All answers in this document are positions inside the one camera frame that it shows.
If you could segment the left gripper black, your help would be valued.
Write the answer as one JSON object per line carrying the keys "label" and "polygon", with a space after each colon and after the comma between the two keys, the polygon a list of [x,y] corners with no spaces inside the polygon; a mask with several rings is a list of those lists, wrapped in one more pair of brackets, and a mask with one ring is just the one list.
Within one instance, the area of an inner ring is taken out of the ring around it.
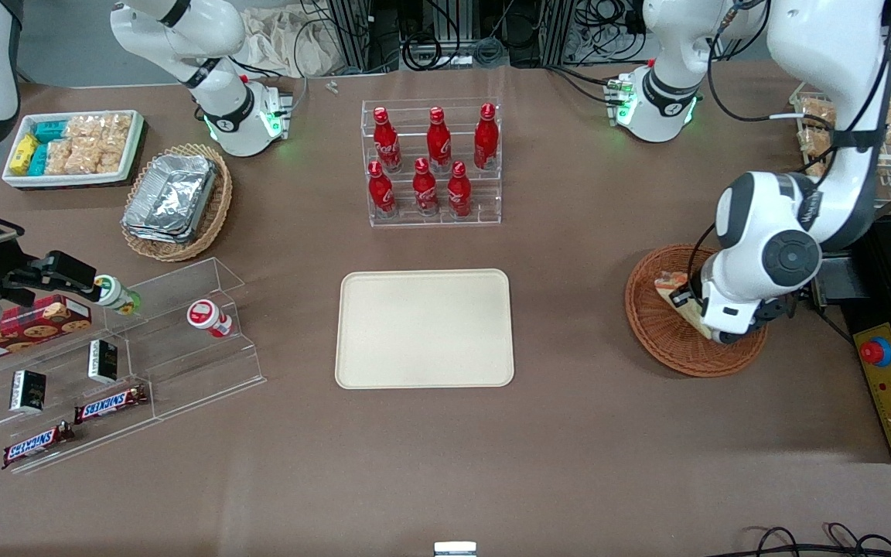
{"label": "left gripper black", "polygon": [[[678,288],[671,292],[674,308],[695,302],[695,293],[690,288]],[[790,311],[786,299],[768,299],[756,303],[725,304],[724,299],[717,303],[704,299],[698,321],[708,332],[708,338],[721,344],[733,344],[743,337],[764,328]]]}

